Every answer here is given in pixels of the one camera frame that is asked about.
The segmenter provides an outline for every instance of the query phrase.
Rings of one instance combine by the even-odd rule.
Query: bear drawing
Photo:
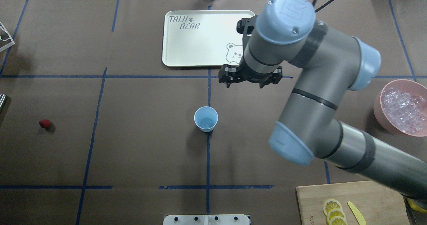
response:
[[[230,65],[239,65],[240,59],[243,55],[243,46],[229,43],[227,45],[227,49],[229,51],[227,53],[226,60]]]

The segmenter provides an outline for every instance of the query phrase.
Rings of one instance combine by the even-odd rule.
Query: metal object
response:
[[[235,72],[223,66],[219,82],[228,87],[248,80],[261,87],[271,73],[260,72],[271,72],[283,61],[302,68],[270,137],[272,149],[302,166],[314,157],[324,159],[427,209],[426,162],[334,119],[346,91],[363,89],[377,74],[379,52],[323,22],[312,23],[314,8],[306,0],[271,1],[257,17],[239,66]],[[302,27],[307,24],[311,30],[305,34]],[[293,27],[299,27],[297,35]]]
[[[362,213],[358,210],[358,208],[352,202],[348,202],[347,204],[350,207],[352,213],[354,214],[357,223],[359,223],[359,225],[366,225],[366,220],[363,217]]]
[[[249,10],[170,11],[164,18],[162,61],[169,67],[238,65],[242,37],[235,30]]]
[[[250,215],[215,214],[215,215],[168,215],[163,225],[250,225]]]
[[[0,113],[3,110],[4,105],[6,104],[7,96],[6,94],[0,94]]]

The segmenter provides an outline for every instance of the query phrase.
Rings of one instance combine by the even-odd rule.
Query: light blue cup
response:
[[[194,122],[204,132],[210,132],[218,122],[218,113],[210,106],[202,106],[194,114]]]

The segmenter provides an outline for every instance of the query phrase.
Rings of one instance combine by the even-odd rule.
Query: yellow knife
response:
[[[366,225],[365,218],[362,216],[362,213],[358,210],[358,208],[352,202],[348,202],[347,204],[353,212],[354,216],[356,217],[356,220],[359,225]]]

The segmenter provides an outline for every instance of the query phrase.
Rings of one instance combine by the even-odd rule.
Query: table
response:
[[[266,1],[0,0],[0,21],[16,41],[0,53],[0,92],[10,97],[0,116],[0,223],[161,224],[169,214],[244,213],[253,224],[298,224],[297,186],[364,180],[320,159],[297,166],[268,146],[298,68],[282,64],[293,78],[259,89],[226,88],[217,68],[162,64],[167,12],[259,14]],[[336,0],[317,18],[382,55],[378,76],[348,91],[336,118],[426,160],[425,138],[389,134],[372,111],[393,79],[427,85],[427,34],[419,32],[427,15],[405,12],[422,5]],[[209,135],[193,121],[206,105],[219,114]],[[38,126],[43,119],[54,131]]]

